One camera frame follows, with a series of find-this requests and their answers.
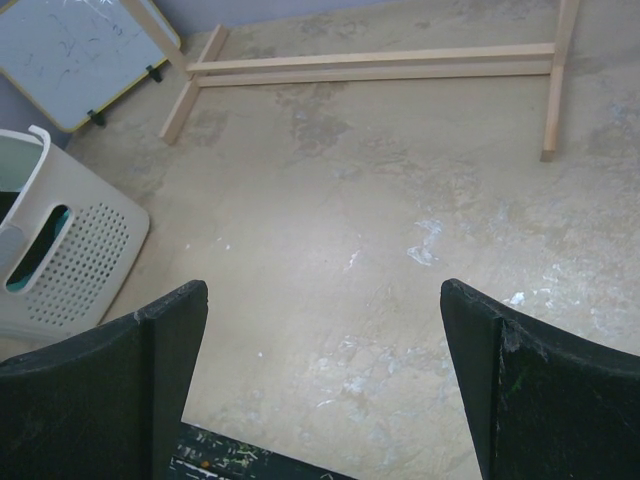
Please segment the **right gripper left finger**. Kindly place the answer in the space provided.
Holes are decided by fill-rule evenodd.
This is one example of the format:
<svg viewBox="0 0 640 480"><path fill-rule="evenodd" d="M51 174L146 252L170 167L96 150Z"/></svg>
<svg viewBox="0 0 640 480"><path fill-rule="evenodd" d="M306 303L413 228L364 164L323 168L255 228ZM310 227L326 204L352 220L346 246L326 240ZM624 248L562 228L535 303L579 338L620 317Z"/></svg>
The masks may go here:
<svg viewBox="0 0 640 480"><path fill-rule="evenodd" d="M208 315L190 281L1 364L4 479L163 479Z"/></svg>

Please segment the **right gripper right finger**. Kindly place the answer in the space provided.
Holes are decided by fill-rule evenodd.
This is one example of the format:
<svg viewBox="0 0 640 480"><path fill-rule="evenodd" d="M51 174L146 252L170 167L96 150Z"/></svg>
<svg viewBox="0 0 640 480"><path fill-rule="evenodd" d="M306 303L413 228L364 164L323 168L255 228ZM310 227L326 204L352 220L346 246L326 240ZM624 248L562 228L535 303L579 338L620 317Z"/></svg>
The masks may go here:
<svg viewBox="0 0 640 480"><path fill-rule="evenodd" d="M483 478L638 478L638 356L457 279L440 310Z"/></svg>

